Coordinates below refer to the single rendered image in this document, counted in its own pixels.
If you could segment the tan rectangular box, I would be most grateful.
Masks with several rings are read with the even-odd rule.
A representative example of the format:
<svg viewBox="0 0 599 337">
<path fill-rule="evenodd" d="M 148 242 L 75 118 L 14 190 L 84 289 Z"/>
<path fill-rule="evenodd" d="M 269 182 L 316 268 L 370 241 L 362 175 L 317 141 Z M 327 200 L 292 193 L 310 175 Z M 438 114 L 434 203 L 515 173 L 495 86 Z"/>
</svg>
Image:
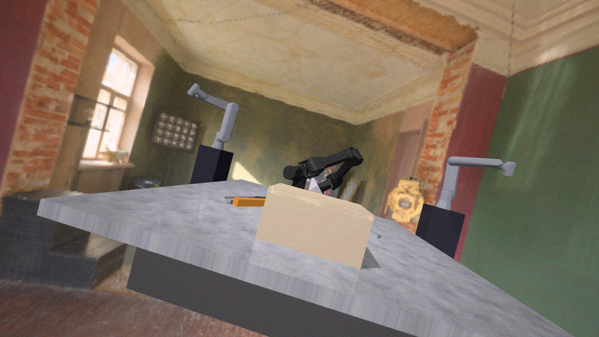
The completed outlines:
<svg viewBox="0 0 599 337">
<path fill-rule="evenodd" d="M 295 186 L 268 186 L 256 238 L 361 269 L 374 215 Z"/>
</svg>

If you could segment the orange rectangular bar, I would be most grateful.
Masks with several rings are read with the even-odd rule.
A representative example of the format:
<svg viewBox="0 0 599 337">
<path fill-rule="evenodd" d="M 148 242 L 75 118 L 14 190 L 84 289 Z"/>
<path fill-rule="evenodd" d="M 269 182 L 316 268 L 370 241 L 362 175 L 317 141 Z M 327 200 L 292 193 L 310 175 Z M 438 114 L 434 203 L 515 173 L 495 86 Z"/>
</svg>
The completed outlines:
<svg viewBox="0 0 599 337">
<path fill-rule="evenodd" d="M 264 206 L 265 198 L 234 197 L 235 206 Z"/>
</svg>

